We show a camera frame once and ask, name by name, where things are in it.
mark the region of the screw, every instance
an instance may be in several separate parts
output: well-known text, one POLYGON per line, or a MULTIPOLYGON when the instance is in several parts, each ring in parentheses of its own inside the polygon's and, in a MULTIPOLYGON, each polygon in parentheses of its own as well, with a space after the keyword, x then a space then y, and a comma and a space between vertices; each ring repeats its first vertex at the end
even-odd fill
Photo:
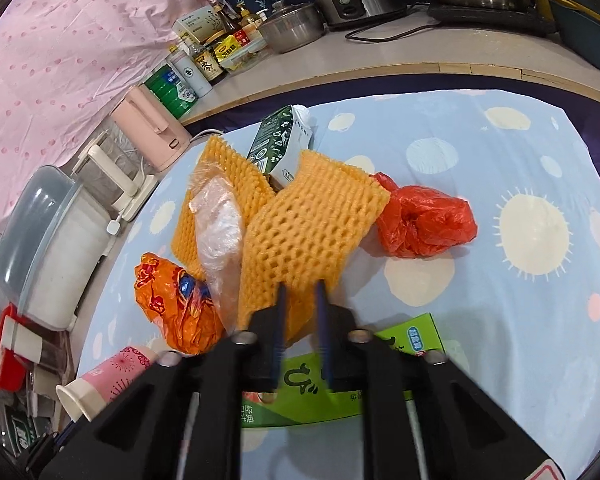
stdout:
POLYGON ((160 366, 172 367, 182 361, 182 355, 178 352, 167 350, 158 358, 158 364, 160 366))
POLYGON ((347 337, 349 337, 349 341, 352 343, 368 343, 371 341, 371 332, 369 332, 369 330, 359 328, 349 332, 347 337))
POLYGON ((243 330, 232 335, 231 340, 237 345, 252 345, 258 340, 258 336, 253 332, 243 330))
POLYGON ((442 363, 446 363, 448 358, 446 357, 446 354, 440 350, 429 350, 424 354, 424 360, 430 365, 441 365, 442 363))

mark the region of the gray bin lid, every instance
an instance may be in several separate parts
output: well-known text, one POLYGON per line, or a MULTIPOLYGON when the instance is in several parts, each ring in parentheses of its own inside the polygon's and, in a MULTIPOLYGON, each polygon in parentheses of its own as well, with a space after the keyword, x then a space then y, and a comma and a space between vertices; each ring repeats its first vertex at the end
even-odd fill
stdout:
POLYGON ((0 238, 0 288, 21 314, 27 295, 23 291, 29 289, 50 234, 79 188, 55 166, 42 166, 27 182, 9 217, 0 238))

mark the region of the pink paper cup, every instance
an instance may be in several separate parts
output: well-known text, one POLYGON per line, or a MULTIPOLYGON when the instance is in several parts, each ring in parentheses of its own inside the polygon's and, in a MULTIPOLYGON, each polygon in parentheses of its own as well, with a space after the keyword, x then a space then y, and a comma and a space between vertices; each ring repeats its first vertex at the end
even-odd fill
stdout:
POLYGON ((145 346, 127 346, 67 386, 56 386, 56 394, 74 422, 82 415, 91 421, 157 357, 145 346))

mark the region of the green can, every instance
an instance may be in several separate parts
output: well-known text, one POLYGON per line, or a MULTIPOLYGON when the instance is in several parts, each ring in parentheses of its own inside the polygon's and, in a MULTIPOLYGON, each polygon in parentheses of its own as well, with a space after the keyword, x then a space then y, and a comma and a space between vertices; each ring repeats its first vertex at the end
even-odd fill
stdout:
POLYGON ((160 67, 144 84, 176 119, 181 118, 198 100, 169 65, 160 67))

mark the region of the red plastic bag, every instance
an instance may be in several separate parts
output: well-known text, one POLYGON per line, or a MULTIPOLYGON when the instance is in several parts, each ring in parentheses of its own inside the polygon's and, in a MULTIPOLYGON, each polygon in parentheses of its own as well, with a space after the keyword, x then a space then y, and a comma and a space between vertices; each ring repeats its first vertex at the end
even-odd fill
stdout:
POLYGON ((391 192, 376 220, 380 242, 391 256, 433 256, 470 242, 478 234, 465 200, 430 187, 398 187, 384 173, 376 173, 374 178, 391 192))

